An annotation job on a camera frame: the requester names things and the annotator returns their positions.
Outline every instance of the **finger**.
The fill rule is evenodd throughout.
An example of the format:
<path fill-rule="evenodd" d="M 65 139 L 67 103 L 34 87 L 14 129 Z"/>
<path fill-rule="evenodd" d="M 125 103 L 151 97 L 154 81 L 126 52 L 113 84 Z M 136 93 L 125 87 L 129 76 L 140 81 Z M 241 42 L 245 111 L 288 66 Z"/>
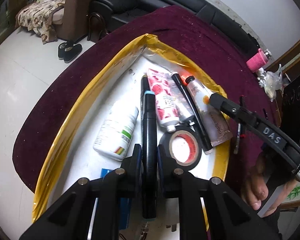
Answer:
<path fill-rule="evenodd" d="M 263 154 L 263 152 L 261 152 L 256 160 L 256 170 L 258 174 L 262 174 L 264 172 L 264 170 L 266 169 L 266 158 Z"/>
<path fill-rule="evenodd" d="M 247 178 L 244 185 L 244 196 L 248 205 L 250 205 L 254 210 L 258 210 L 261 206 L 261 200 L 259 200 L 253 193 L 251 189 L 251 180 Z"/>
<path fill-rule="evenodd" d="M 295 179 L 292 179 L 288 181 L 284 187 L 278 198 L 274 201 L 274 203 L 270 206 L 268 211 L 265 213 L 264 216 L 268 216 L 272 214 L 276 208 L 286 199 L 286 197 L 289 195 L 289 193 L 296 187 L 297 181 Z"/>
<path fill-rule="evenodd" d="M 268 196 L 268 187 L 266 186 L 265 180 L 262 173 L 258 173 L 257 167 L 254 166 L 250 170 L 251 189 L 254 195 L 259 200 L 265 200 Z"/>
<path fill-rule="evenodd" d="M 241 198 L 242 198 L 242 200 L 246 203 L 246 204 L 248 204 L 248 202 L 247 202 L 247 200 L 246 200 L 246 196 L 245 196 L 245 193 L 244 193 L 244 190 L 241 188 Z"/>

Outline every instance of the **black slipper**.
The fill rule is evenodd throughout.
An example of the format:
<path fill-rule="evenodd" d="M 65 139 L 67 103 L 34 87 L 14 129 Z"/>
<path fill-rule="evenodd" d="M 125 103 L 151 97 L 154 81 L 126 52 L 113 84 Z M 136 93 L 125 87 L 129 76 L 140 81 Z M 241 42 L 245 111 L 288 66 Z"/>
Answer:
<path fill-rule="evenodd" d="M 67 42 L 63 42 L 59 45 L 58 47 L 58 58 L 60 60 L 63 59 L 64 54 L 65 54 L 65 50 L 69 50 L 73 47 L 73 41 L 67 41 Z"/>
<path fill-rule="evenodd" d="M 71 48 L 65 49 L 63 60 L 65 63 L 71 62 L 82 51 L 81 44 L 74 45 Z"/>

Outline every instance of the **black pen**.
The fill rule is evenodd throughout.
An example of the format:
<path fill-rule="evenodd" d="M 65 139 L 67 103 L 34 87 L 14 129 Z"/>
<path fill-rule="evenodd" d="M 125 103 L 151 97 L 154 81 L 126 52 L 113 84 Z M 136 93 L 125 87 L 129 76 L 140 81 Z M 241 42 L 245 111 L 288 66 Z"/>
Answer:
<path fill-rule="evenodd" d="M 239 103 L 240 103 L 240 106 L 246 108 L 246 102 L 245 102 L 244 96 L 240 96 Z M 246 137 L 246 126 L 242 124 L 240 138 L 245 138 L 245 137 Z"/>
<path fill-rule="evenodd" d="M 142 129 L 142 216 L 153 219 L 157 216 L 157 118 L 155 95 L 146 90 L 143 96 Z"/>
<path fill-rule="evenodd" d="M 142 134 L 143 134 L 143 125 L 142 125 L 142 119 L 143 119 L 143 97 L 144 97 L 146 91 L 150 91 L 150 86 L 149 86 L 147 75 L 143 75 L 143 77 L 141 78 L 141 93 L 140 93 L 141 145 L 142 145 Z"/>
<path fill-rule="evenodd" d="M 266 110 L 265 110 L 264 108 L 263 108 L 262 110 L 263 110 L 263 113 L 265 114 L 265 118 L 266 118 L 267 120 L 269 120 L 268 114 L 267 114 Z"/>
<path fill-rule="evenodd" d="M 207 153 L 209 150 L 212 149 L 211 141 L 209 138 L 208 133 L 206 132 L 202 120 L 200 118 L 200 114 L 198 112 L 197 107 L 191 97 L 187 87 L 183 84 L 180 75 L 177 72 L 173 72 L 171 78 L 176 83 L 177 87 L 185 97 L 186 101 L 188 102 L 189 106 L 191 107 L 192 111 L 194 112 L 194 131 L 199 135 L 202 143 L 202 150 Z"/>

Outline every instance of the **dark red tablecloth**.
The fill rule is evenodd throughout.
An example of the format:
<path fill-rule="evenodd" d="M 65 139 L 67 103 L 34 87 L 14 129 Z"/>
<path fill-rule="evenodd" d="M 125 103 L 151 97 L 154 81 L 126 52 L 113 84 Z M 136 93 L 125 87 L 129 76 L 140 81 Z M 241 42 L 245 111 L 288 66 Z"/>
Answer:
<path fill-rule="evenodd" d="M 221 85 L 228 98 L 246 97 L 247 108 L 274 120 L 275 107 L 246 66 L 246 58 L 224 35 L 187 10 L 161 8 L 124 25 L 75 60 L 48 88 L 29 114 L 16 139 L 12 160 L 22 181 L 34 192 L 49 148 L 74 102 L 99 71 L 134 38 L 155 34 L 179 50 Z M 237 125 L 230 121 L 233 134 Z M 248 167 L 255 163 L 262 142 L 247 132 L 238 155 L 231 154 L 226 182 L 238 191 Z"/>

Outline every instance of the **sofa armrest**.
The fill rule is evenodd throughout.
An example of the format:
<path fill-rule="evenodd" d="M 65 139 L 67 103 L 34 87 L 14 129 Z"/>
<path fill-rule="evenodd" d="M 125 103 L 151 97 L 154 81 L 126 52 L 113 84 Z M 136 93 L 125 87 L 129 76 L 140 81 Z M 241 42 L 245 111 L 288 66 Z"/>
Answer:
<path fill-rule="evenodd" d="M 138 5 L 137 0 L 96 0 L 109 6 L 114 14 L 120 14 L 132 10 Z"/>

